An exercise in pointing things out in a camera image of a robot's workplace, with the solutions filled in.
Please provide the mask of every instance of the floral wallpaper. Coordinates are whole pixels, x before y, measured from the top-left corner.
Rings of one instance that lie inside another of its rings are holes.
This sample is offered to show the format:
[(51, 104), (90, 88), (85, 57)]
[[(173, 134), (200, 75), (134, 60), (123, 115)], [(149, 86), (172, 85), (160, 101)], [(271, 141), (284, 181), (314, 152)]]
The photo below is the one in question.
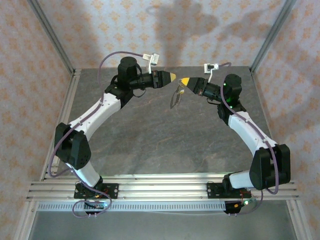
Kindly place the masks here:
[[(39, 0), (75, 68), (108, 53), (160, 54), (159, 66), (253, 63), (284, 0)], [(115, 67), (121, 56), (106, 66)]]
[(0, 239), (38, 181), (70, 76), (26, 0), (0, 3)]
[(257, 71), (273, 137), (291, 149), (313, 238), (320, 236), (320, 5), (298, 0)]

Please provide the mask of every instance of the cable connector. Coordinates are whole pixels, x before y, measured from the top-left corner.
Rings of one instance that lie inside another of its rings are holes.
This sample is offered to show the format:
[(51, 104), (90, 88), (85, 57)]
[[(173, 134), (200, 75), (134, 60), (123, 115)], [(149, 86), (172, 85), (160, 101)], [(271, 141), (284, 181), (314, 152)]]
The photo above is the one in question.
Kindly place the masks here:
[(151, 65), (156, 66), (158, 64), (160, 55), (157, 53), (152, 53), (151, 55), (149, 54), (143, 54), (142, 59), (148, 61), (146, 65), (146, 70), (149, 74), (151, 74)]
[(210, 74), (210, 73), (212, 73), (212, 70), (218, 70), (219, 69), (219, 64), (218, 63), (214, 63), (214, 64), (205, 63), (203, 66), (204, 66), (204, 73), (205, 74)]

